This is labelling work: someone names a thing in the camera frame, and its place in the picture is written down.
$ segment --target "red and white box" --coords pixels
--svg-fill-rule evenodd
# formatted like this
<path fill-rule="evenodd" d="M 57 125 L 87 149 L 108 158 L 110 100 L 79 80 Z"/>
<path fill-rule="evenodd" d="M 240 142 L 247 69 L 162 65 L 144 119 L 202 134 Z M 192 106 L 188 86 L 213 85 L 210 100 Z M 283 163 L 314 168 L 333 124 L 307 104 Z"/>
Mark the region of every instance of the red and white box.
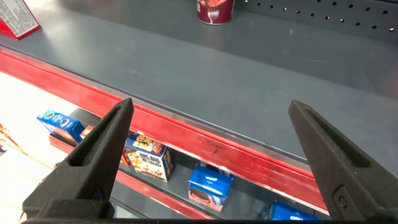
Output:
<path fill-rule="evenodd" d="M 0 35 L 19 40 L 39 28 L 24 0 L 0 0 Z"/>

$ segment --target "product packaging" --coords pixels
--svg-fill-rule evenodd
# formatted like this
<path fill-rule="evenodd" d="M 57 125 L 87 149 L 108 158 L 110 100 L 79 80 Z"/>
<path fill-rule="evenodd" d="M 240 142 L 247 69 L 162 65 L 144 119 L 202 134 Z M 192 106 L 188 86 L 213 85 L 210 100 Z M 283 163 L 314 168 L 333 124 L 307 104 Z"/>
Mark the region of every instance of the product packaging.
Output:
<path fill-rule="evenodd" d="M 188 181 L 189 198 L 220 212 L 232 179 L 206 167 L 197 166 Z"/>
<path fill-rule="evenodd" d="M 275 201 L 270 206 L 265 208 L 260 213 L 259 218 L 261 220 L 320 221 L 320 219 L 314 215 L 300 211 L 278 201 Z"/>
<path fill-rule="evenodd" d="M 206 24 L 221 25 L 232 19 L 235 0 L 197 0 L 198 19 Z"/>
<path fill-rule="evenodd" d="M 126 140 L 124 150 L 136 172 L 166 182 L 169 180 L 173 169 L 169 147 L 143 135 L 132 133 Z"/>
<path fill-rule="evenodd" d="M 80 141 L 83 125 L 75 118 L 48 110 L 37 119 L 56 137 L 76 146 Z"/>
<path fill-rule="evenodd" d="M 94 129 L 94 127 L 92 127 L 91 125 L 87 126 L 87 127 L 81 132 L 80 137 L 81 137 L 82 139 L 84 139 L 84 138 L 88 135 L 88 133 L 90 133 L 90 131 L 92 131 L 93 129 Z M 129 159 L 129 157 L 127 156 L 126 150 L 124 150 L 124 149 L 123 149 L 123 152 L 122 152 L 122 156 L 121 156 L 121 158 L 120 158 L 120 163 L 123 164 L 123 165 L 125 165 L 125 166 L 131 165 L 130 159 Z"/>
<path fill-rule="evenodd" d="M 92 127 L 91 125 L 87 126 L 80 134 L 80 137 L 82 139 L 84 139 L 88 133 L 90 133 L 91 130 L 93 130 L 94 127 Z"/>
<path fill-rule="evenodd" d="M 203 167 L 206 167 L 207 169 L 211 169 L 211 170 L 213 170 L 213 171 L 215 171 L 215 172 L 218 172 L 218 173 L 220 173 L 220 174 L 223 174 L 223 175 L 225 175 L 225 176 L 227 176 L 227 177 L 234 177 L 230 172 L 225 171 L 225 170 L 222 170 L 222 169 L 217 168 L 217 167 L 215 167 L 215 166 L 212 166 L 212 165 L 210 165 L 210 164 L 207 164 L 206 162 L 200 161 L 200 165 L 203 166 Z"/>
<path fill-rule="evenodd" d="M 39 28 L 23 0 L 0 0 L 0 35 L 19 40 Z"/>

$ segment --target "red cup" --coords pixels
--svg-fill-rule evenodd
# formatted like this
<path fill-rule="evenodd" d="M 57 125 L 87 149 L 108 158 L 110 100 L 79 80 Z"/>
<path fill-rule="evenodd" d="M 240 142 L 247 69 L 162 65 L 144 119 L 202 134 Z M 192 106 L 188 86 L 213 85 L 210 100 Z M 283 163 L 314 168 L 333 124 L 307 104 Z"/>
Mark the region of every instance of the red cup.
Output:
<path fill-rule="evenodd" d="M 197 0 L 198 19 L 211 25 L 220 25 L 232 19 L 235 0 Z"/>

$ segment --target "shelf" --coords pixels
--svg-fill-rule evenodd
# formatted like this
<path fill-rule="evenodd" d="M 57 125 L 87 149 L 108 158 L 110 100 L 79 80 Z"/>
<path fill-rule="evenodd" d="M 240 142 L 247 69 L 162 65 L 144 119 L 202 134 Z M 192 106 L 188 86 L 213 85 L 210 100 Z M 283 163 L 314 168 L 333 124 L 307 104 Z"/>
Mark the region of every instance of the shelf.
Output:
<path fill-rule="evenodd" d="M 176 211 L 173 211 L 169 207 L 166 207 L 161 203 L 120 184 L 119 182 L 114 183 L 111 197 L 112 200 L 115 201 L 116 205 L 121 205 L 127 211 L 138 214 L 140 218 L 187 218 Z"/>
<path fill-rule="evenodd" d="M 42 29 L 0 37 L 0 69 L 98 116 L 133 97 L 131 131 L 319 211 L 293 99 L 398 175 L 396 45 L 244 11 L 206 26 L 193 4 L 27 1 Z"/>
<path fill-rule="evenodd" d="M 100 118 L 82 109 L 76 109 L 71 117 L 78 119 L 84 126 L 95 126 Z M 135 172 L 132 166 L 120 165 L 119 170 L 125 174 L 130 175 L 134 179 L 143 182 L 144 184 L 161 191 L 177 200 L 194 207 L 201 212 L 214 217 L 228 220 L 249 220 L 257 219 L 259 212 L 266 206 L 270 205 L 274 200 L 287 203 L 304 212 L 315 213 L 311 208 L 305 207 L 299 203 L 292 202 L 270 190 L 266 190 L 256 184 L 250 183 L 242 178 L 234 177 L 231 190 L 229 191 L 228 199 L 221 212 L 216 212 L 200 203 L 197 203 L 188 198 L 188 179 L 190 178 L 195 166 L 200 162 L 195 158 L 189 157 L 178 151 L 172 151 L 172 160 L 174 163 L 174 171 L 168 182 L 163 182 L 146 175 Z M 125 188 L 123 192 L 117 190 L 120 194 L 126 194 L 130 189 Z M 136 206 L 134 202 L 139 200 L 123 201 L 127 207 Z M 328 216 L 317 213 L 319 217 L 324 220 Z"/>

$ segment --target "white surface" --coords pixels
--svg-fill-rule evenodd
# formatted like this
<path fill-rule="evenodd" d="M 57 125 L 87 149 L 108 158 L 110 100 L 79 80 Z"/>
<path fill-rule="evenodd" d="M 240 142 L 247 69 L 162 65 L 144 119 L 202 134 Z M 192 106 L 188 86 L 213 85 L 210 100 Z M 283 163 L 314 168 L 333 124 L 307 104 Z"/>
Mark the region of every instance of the white surface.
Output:
<path fill-rule="evenodd" d="M 9 149 L 0 156 L 0 223 L 17 223 L 22 202 L 66 154 L 49 143 L 36 116 L 51 108 L 70 114 L 77 107 L 0 72 L 0 123 L 30 157 Z"/>

